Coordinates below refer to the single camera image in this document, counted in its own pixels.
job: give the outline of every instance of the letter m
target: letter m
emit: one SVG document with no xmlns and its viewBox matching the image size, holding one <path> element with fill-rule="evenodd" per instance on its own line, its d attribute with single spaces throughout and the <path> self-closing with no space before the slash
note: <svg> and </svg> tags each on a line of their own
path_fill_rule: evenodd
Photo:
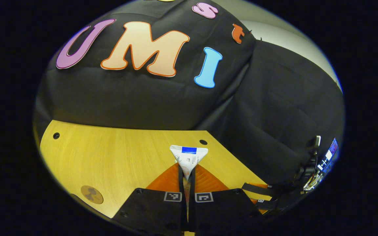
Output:
<svg viewBox="0 0 378 236">
<path fill-rule="evenodd" d="M 123 25 L 125 32 L 120 37 L 109 58 L 103 60 L 100 66 L 106 70 L 122 70 L 128 65 L 126 52 L 131 48 L 132 65 L 135 70 L 156 55 L 153 63 L 147 66 L 148 72 L 165 77 L 176 75 L 174 64 L 180 49 L 189 36 L 179 31 L 169 31 L 153 41 L 151 25 L 146 22 L 133 21 Z"/>
</svg>

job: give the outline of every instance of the wooden table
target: wooden table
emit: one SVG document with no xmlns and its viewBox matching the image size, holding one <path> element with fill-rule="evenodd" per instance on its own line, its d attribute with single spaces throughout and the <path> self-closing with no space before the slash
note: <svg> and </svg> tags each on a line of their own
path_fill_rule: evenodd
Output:
<svg viewBox="0 0 378 236">
<path fill-rule="evenodd" d="M 207 141 L 202 145 L 200 140 Z M 42 137 L 40 152 L 59 184 L 105 216 L 112 218 L 135 188 L 145 188 L 175 163 L 171 145 L 208 148 L 200 162 L 228 188 L 245 182 L 265 184 L 205 130 L 141 130 L 107 128 L 51 121 Z M 91 186 L 103 203 L 81 193 Z M 247 192 L 249 197 L 270 196 Z"/>
</svg>

